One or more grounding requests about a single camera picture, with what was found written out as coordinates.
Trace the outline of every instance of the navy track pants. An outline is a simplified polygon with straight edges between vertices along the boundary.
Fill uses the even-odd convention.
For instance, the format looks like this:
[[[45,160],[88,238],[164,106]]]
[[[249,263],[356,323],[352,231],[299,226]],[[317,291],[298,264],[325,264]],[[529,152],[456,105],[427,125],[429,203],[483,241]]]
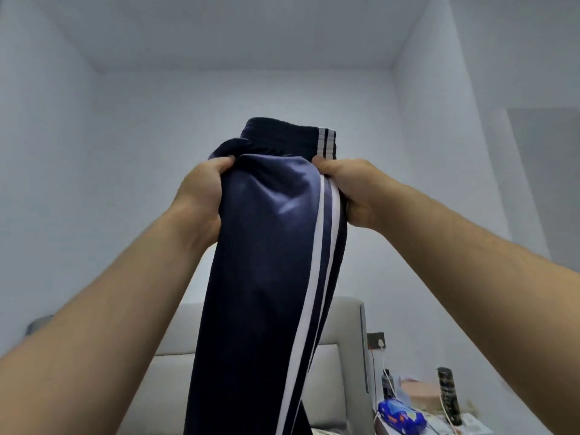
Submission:
[[[346,243],[343,197],[310,160],[335,133],[253,118],[212,156],[221,231],[190,384],[186,435],[311,435],[301,394]]]

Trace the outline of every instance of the cylindrical container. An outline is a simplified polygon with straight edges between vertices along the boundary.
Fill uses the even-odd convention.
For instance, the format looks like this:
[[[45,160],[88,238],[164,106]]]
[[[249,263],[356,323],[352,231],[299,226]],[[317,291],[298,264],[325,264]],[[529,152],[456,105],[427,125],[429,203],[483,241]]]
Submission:
[[[395,391],[393,391],[393,377],[389,373],[388,369],[383,369],[383,374],[381,376],[381,382],[383,383],[383,396],[385,400],[389,398],[395,398]]]
[[[455,391],[455,382],[453,381],[453,373],[449,368],[440,367],[437,369],[439,376],[439,387],[441,388],[441,401],[443,407],[454,426],[461,426],[461,411],[459,409],[459,402],[457,401],[457,392]]]

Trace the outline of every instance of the ceiling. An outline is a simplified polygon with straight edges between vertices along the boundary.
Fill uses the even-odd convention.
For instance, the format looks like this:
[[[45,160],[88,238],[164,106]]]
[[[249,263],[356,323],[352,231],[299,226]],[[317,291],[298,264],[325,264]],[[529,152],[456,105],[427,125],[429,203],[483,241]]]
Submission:
[[[429,0],[36,0],[102,71],[382,68]]]

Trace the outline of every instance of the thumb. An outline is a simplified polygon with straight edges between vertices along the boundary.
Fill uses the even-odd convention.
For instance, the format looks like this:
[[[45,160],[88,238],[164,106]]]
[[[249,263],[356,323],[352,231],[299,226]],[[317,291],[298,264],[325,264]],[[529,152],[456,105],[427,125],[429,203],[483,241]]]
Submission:
[[[234,156],[228,155],[227,157],[215,157],[211,160],[208,160],[208,163],[213,168],[217,169],[220,174],[223,174],[230,167],[232,167],[235,161],[236,158]]]
[[[326,176],[334,176],[340,167],[340,160],[325,159],[322,156],[315,156],[312,159],[312,164],[318,168],[321,174]]]

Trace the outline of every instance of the person's right hand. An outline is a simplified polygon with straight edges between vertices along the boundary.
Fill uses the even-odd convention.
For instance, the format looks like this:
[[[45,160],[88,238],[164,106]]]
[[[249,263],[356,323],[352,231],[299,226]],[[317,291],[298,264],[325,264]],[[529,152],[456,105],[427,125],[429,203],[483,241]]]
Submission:
[[[316,156],[312,163],[320,173],[333,178],[338,188],[349,198],[349,223],[379,231],[379,206],[384,203],[388,185],[395,181],[363,159],[329,160]]]

